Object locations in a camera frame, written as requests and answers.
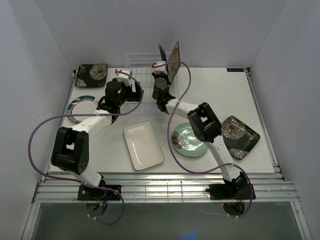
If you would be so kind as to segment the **teal square plate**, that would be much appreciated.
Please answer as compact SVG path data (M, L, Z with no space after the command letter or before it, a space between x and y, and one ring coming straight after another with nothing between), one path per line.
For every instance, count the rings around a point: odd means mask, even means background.
M163 47L160 44L158 45L158 48L159 48L159 52L160 52L161 61L164 61L166 63L167 56L166 56L165 50L163 49Z

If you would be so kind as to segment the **cream square flower plate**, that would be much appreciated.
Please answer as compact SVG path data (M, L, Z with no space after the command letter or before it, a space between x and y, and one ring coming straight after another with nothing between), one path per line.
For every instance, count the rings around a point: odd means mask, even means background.
M177 42L170 54L170 57L167 61L168 65L166 66L167 68L167 77L168 77L168 82L171 85L180 66L181 66L181 57L180 57L180 45L179 42Z

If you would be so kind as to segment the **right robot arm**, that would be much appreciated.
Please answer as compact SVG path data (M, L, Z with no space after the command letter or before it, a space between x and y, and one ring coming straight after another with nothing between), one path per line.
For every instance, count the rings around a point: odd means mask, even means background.
M204 143L212 153L218 168L221 170L223 184L211 184L206 189L212 200L255 199L253 185L243 169L238 168L230 155L223 136L222 125L210 105L203 102L199 105L179 101L170 94L168 77L153 74L154 88L152 98L163 113L185 118L189 121L195 137Z

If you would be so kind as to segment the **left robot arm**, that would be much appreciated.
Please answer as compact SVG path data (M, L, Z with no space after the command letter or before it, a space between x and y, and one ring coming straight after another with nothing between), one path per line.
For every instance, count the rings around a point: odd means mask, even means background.
M72 127L60 127L57 131L51 164L60 170L70 172L79 183L89 185L88 193L100 200L106 195L102 184L103 176L94 171L90 163L90 140L106 127L111 126L121 113L125 102L142 103L143 89L135 80L134 84L114 78L106 84L105 95L97 104L93 116Z

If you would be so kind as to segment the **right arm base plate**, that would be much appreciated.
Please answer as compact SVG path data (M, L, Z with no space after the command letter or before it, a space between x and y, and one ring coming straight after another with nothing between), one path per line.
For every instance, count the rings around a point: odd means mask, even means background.
M252 184L247 184L245 187L238 190L232 190L226 184L210 184L205 191L209 193L211 200L256 199L256 194Z

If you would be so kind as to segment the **mint green round flower plate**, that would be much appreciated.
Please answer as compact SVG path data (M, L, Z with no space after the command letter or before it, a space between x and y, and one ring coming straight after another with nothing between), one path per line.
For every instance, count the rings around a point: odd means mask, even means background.
M185 157L197 158L208 150L208 147L195 136L189 122L177 125L170 138L174 149Z

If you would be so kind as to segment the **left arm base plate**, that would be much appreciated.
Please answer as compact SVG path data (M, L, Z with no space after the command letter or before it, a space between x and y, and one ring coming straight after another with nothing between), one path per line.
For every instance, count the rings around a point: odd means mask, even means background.
M118 193L110 190L102 190L81 185L78 189L78 201L119 201L121 198Z

